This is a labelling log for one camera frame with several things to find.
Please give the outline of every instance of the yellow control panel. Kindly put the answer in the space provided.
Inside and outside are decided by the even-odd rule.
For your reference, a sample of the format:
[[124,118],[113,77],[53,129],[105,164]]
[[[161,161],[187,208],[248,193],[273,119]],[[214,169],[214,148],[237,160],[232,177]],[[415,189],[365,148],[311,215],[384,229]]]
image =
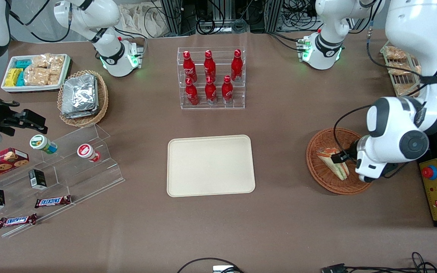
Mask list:
[[437,158],[419,164],[432,219],[437,221]]

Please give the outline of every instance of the white tray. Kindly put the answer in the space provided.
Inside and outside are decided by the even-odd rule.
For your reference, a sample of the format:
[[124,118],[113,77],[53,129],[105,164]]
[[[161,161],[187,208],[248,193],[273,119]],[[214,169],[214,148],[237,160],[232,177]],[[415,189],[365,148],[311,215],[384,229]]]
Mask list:
[[32,93],[32,92],[45,92],[45,91],[58,91],[59,88],[64,84],[66,74],[68,71],[68,66],[70,65],[70,56],[67,54],[54,54],[56,56],[64,56],[64,65],[62,67],[62,71],[60,72],[60,79],[58,80],[58,83],[56,85],[42,85],[42,86],[5,86],[5,80],[8,76],[9,69],[15,68],[14,64],[16,61],[19,60],[28,60],[33,59],[33,57],[38,55],[27,55],[27,56],[15,56],[11,57],[9,60],[8,67],[6,68],[5,77],[3,78],[3,81],[1,83],[1,89],[8,93]]
[[247,135],[176,138],[168,143],[171,197],[250,193],[255,189]]

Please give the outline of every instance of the red button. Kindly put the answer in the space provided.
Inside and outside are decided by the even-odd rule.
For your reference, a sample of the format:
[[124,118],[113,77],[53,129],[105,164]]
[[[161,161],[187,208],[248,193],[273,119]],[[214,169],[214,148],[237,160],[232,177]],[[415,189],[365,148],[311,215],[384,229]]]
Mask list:
[[424,167],[421,170],[421,173],[423,174],[424,177],[426,178],[432,178],[432,176],[434,175],[434,171],[430,168],[430,167]]

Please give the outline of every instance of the snickers bar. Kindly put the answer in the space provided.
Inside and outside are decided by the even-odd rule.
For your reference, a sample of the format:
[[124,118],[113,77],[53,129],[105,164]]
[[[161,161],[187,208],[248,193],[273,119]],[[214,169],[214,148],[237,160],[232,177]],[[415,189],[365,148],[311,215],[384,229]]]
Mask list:
[[47,199],[36,199],[35,209],[40,206],[58,206],[58,205],[66,205],[72,202],[70,195],[62,196],[62,197],[54,197]]
[[16,217],[16,218],[1,218],[0,228],[7,228],[19,224],[36,224],[36,213],[30,216]]

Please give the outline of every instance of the bottle cap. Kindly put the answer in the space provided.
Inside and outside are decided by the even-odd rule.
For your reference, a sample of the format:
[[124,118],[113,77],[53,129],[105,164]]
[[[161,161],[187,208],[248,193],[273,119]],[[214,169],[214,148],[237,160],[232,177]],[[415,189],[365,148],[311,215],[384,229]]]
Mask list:
[[44,135],[35,135],[30,140],[30,146],[33,149],[40,150],[43,149],[48,143],[48,138]]
[[77,149],[77,154],[82,158],[88,158],[91,157],[92,154],[94,154],[94,148],[92,148],[91,145],[88,144],[82,144]]

